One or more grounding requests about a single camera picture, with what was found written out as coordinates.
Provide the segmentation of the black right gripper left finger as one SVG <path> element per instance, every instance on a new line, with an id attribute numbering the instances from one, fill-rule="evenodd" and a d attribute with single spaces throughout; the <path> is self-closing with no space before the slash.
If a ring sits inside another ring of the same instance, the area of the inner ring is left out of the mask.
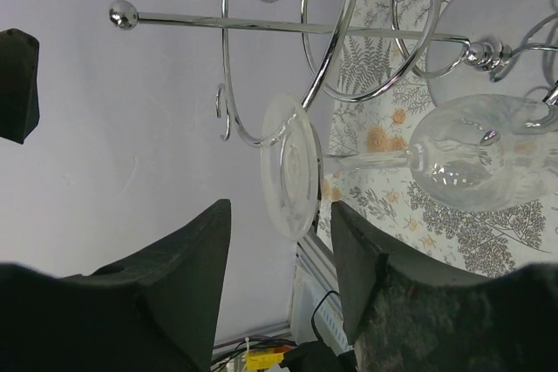
<path id="1" fill-rule="evenodd" d="M 231 236 L 217 200 L 93 274 L 1 266 L 4 371 L 207 371 Z"/>

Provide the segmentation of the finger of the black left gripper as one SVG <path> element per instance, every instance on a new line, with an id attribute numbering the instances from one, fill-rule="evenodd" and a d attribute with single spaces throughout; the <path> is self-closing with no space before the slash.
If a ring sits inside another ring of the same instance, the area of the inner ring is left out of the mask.
<path id="1" fill-rule="evenodd" d="M 22 145 L 40 119 L 39 42 L 11 28 L 1 32 L 1 138 Z"/>

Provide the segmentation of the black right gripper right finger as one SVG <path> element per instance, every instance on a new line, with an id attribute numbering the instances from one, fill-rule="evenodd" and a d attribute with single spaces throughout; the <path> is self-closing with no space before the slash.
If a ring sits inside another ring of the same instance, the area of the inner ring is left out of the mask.
<path id="1" fill-rule="evenodd" d="M 556 265 L 490 279 L 421 253 L 343 202 L 330 221 L 344 332 L 361 370 L 556 370 Z"/>

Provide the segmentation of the clear wine glass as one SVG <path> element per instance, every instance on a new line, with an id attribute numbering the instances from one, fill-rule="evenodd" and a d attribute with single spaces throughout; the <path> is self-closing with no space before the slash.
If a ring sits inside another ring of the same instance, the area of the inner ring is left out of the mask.
<path id="1" fill-rule="evenodd" d="M 269 217 L 290 240 L 312 227 L 324 159 L 346 171 L 406 167 L 430 198 L 466 212 L 499 211 L 557 190 L 557 103 L 479 94 L 436 106 L 402 151 L 326 157 L 290 96 L 265 113 L 261 173 Z"/>

